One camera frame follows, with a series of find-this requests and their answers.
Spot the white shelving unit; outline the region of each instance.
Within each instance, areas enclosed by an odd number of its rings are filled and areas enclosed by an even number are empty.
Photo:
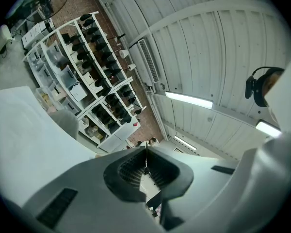
[[[115,60],[113,68],[119,68],[121,71],[116,75],[118,81],[112,83],[107,75],[105,74],[103,67],[99,64],[99,61],[95,57],[94,53],[91,50],[91,47],[86,41],[86,37],[84,37],[83,33],[86,33],[87,30],[90,27],[80,29],[79,23],[82,24],[83,22],[80,22],[80,18],[76,18],[70,22],[65,23],[64,25],[60,26],[56,30],[54,30],[49,35],[45,36],[39,43],[37,43],[24,57],[23,61],[28,62],[29,66],[33,72],[34,77],[36,78],[38,84],[40,87],[46,87],[46,89],[43,89],[43,91],[48,91],[48,96],[52,101],[54,101],[54,98],[52,97],[52,94],[49,90],[49,83],[52,83],[52,87],[56,86],[58,84],[64,92],[66,93],[66,97],[64,99],[61,99],[60,101],[55,101],[57,108],[65,108],[70,111],[73,111],[79,121],[82,120],[83,117],[88,118],[89,120],[89,127],[95,127],[95,129],[98,132],[98,137],[96,136],[89,136],[86,133],[86,129],[81,128],[80,132],[87,136],[89,139],[91,139],[97,147],[100,147],[107,141],[110,142],[112,139],[118,140],[118,138],[115,136],[120,130],[122,130],[127,123],[121,122],[120,118],[116,118],[115,114],[111,109],[109,109],[106,105],[106,99],[105,97],[110,94],[115,94],[117,99],[119,100],[119,105],[121,107],[124,107],[125,110],[128,112],[129,116],[133,119],[136,117],[136,115],[133,115],[131,111],[127,108],[125,103],[123,102],[122,98],[119,96],[118,91],[124,86],[128,85],[130,90],[132,91],[133,95],[136,97],[135,103],[138,105],[138,107],[142,108],[143,110],[146,107],[142,107],[140,100],[136,96],[135,92],[132,89],[131,82],[133,81],[133,78],[127,78],[125,72],[123,71],[114,51],[111,48],[111,45],[109,44],[102,28],[99,25],[99,22],[97,21],[95,14],[98,12],[91,13],[92,18],[95,20],[93,23],[93,27],[97,27],[98,31],[95,32],[95,34],[99,34],[102,37],[97,41],[98,43],[106,43],[106,50],[110,51],[112,54],[108,58],[108,60]],[[109,87],[111,90],[110,92],[104,97],[99,92],[96,92],[90,84],[86,81],[84,74],[80,69],[79,66],[82,63],[82,61],[76,61],[76,58],[74,55],[77,55],[77,52],[72,51],[72,43],[66,44],[64,41],[64,38],[61,34],[61,30],[65,27],[73,27],[75,30],[74,35],[79,35],[79,41],[80,43],[84,43],[83,50],[89,52],[90,58],[93,60],[93,71],[95,71],[96,75],[99,75],[100,77],[103,77],[105,79],[105,88]],[[52,44],[49,46],[48,42],[51,37],[56,37],[58,41],[54,40]],[[54,62],[54,59],[57,60],[57,57],[60,57],[61,60],[64,60],[66,63]],[[86,91],[87,96],[81,100],[76,100],[75,97],[71,94],[70,90],[72,86],[67,86],[65,84],[65,79],[63,79],[63,69],[65,66],[68,65],[72,71],[70,73],[70,77],[72,80],[75,80],[77,83],[80,83],[83,87],[83,89]],[[100,118],[97,117],[92,112],[92,109],[96,106],[101,106],[103,110],[107,112],[103,113],[103,115],[108,115],[110,117],[110,122],[116,122],[116,124],[113,125],[113,127],[108,128],[107,125],[104,125]]]

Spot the air conditioner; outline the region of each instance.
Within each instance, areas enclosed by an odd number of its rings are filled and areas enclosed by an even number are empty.
[[[154,83],[160,81],[149,47],[144,39],[132,46],[129,52],[142,82],[148,86],[153,86]]]

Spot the ceiling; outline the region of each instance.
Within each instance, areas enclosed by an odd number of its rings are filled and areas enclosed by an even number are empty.
[[[275,124],[267,108],[245,99],[245,81],[258,67],[285,68],[291,59],[291,33],[268,0],[108,1],[129,46],[147,39],[165,90],[212,100],[233,115],[155,96],[167,134],[196,153],[237,160],[265,141],[240,118]]]

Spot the headphones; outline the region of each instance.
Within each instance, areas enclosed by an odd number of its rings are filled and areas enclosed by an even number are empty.
[[[276,71],[284,71],[284,69],[282,69],[280,67],[259,67],[259,68],[257,68],[246,81],[246,92],[244,95],[246,99],[249,99],[252,96],[253,91],[254,91],[254,87],[257,84],[257,80],[253,76],[255,75],[255,73],[258,70],[264,69],[264,68],[268,68],[269,70],[272,70],[272,73],[276,72]]]

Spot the ceiling light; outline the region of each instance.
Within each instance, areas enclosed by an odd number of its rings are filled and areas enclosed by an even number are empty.
[[[263,120],[258,122],[256,128],[274,138],[277,138],[281,135],[281,131],[279,129]]]
[[[166,91],[165,95],[166,95],[166,97],[168,97],[170,99],[175,99],[175,100],[179,100],[179,101],[182,101],[182,102],[195,104],[195,105],[207,108],[207,109],[212,109],[213,102],[209,101],[209,100],[199,99],[199,98],[196,98],[196,97],[187,96],[187,95],[184,95],[184,94],[180,94],[180,93],[176,93],[176,92],[170,92],[170,91]]]
[[[175,136],[175,139],[177,139],[178,141],[182,142],[183,144],[185,144],[186,146],[188,146],[189,148],[196,150],[195,147],[193,147],[192,145],[188,144],[187,142],[183,141],[182,139],[180,139],[179,137]]]

